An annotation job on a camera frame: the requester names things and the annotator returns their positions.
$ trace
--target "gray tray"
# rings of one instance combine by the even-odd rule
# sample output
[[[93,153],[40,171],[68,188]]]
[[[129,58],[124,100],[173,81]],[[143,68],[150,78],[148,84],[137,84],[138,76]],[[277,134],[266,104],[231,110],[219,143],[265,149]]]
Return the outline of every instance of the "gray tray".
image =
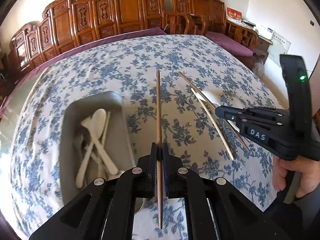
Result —
[[[111,112],[105,149],[119,170],[135,167],[129,141],[126,118],[122,109],[122,98],[116,91],[107,91],[82,98],[69,105],[65,111],[60,142],[59,165],[63,203],[67,204],[80,190],[76,188],[76,175],[81,160],[74,146],[79,130],[85,129],[81,121],[103,108]]]

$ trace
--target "tablecloth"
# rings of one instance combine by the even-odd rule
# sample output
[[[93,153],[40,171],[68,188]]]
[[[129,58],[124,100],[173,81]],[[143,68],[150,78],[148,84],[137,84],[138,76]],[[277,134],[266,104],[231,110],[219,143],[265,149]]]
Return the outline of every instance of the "tablecloth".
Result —
[[[234,107],[280,107],[242,63],[204,36],[135,38],[92,48],[44,70],[21,111],[11,148],[12,202],[17,227],[30,236],[62,206],[59,144],[64,111],[73,101],[116,90],[124,99],[129,138],[137,162],[156,141],[156,70],[161,71],[163,140],[183,165],[214,179],[222,176],[261,210],[276,197],[272,154],[251,141],[244,150],[217,119],[234,153],[231,161],[217,131],[182,71],[201,90]],[[164,228],[157,204],[135,215],[132,239],[187,239],[183,199],[164,200]]]

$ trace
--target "wooden chopstick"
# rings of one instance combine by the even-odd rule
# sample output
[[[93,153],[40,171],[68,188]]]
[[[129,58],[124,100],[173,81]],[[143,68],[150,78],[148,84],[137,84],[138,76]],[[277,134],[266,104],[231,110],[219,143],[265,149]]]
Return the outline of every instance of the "wooden chopstick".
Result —
[[[196,92],[195,92],[195,90],[194,90],[193,88],[191,88],[191,91],[196,95]],[[220,138],[221,138],[224,146],[226,147],[227,152],[228,152],[231,160],[233,161],[234,158],[233,158],[232,152],[231,152],[231,150],[230,150],[230,148],[229,148],[228,143],[226,142],[226,139],[224,138],[222,132],[220,131],[219,126],[217,125],[216,121],[213,119],[212,115],[209,113],[209,110],[208,110],[207,107],[204,105],[204,103],[202,102],[202,100],[200,100],[200,99],[198,99],[198,100],[199,100],[201,106],[204,108],[205,112],[207,113],[207,116],[208,116],[209,119],[211,120],[212,124],[214,125],[214,127],[215,127],[216,130],[218,131],[218,134],[219,134],[219,136],[220,136]]]
[[[161,90],[160,71],[157,71],[157,197],[158,197],[158,219],[159,228],[162,229],[163,222],[163,168],[162,168],[162,127],[161,127]]]
[[[211,103],[211,101],[195,86],[195,84],[188,79],[184,74],[182,74],[180,71],[178,72],[178,74],[180,76],[183,77],[183,79],[197,92],[199,93],[205,101],[207,101],[208,105],[212,108],[212,109],[216,109],[216,106]],[[243,147],[250,152],[250,149],[248,148],[248,146],[245,144],[244,140],[241,138],[240,134],[231,126],[231,124],[229,124],[229,122],[225,119],[223,119],[223,121],[225,122],[225,124],[230,128],[230,130],[233,132],[233,134],[236,136],[236,138],[240,141],[240,143],[243,145]]]

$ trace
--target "human hand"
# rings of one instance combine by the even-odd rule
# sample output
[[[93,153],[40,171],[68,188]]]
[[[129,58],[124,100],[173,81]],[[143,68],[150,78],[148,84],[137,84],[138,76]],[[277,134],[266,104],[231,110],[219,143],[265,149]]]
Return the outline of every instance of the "human hand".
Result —
[[[302,172],[300,185],[296,193],[297,198],[312,192],[320,183],[320,162],[298,156],[294,161],[285,161],[273,155],[272,183],[276,191],[284,190],[285,176],[289,171]]]

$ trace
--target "metal screw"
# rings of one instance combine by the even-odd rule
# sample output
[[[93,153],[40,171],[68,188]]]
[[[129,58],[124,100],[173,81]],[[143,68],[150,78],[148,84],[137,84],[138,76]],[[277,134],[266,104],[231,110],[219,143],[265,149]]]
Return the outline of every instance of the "metal screw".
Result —
[[[133,174],[140,174],[142,172],[142,169],[139,167],[135,167],[132,169]]]
[[[178,169],[178,172],[179,172],[180,174],[186,174],[186,173],[188,173],[188,169],[186,169],[186,168],[179,168],[179,169]]]
[[[224,178],[217,178],[216,179],[216,182],[219,184],[219,185],[225,185],[227,183],[227,181],[224,179]]]
[[[94,184],[97,185],[97,186],[100,186],[100,185],[102,185],[103,183],[104,183],[103,178],[96,178],[96,179],[94,180]]]

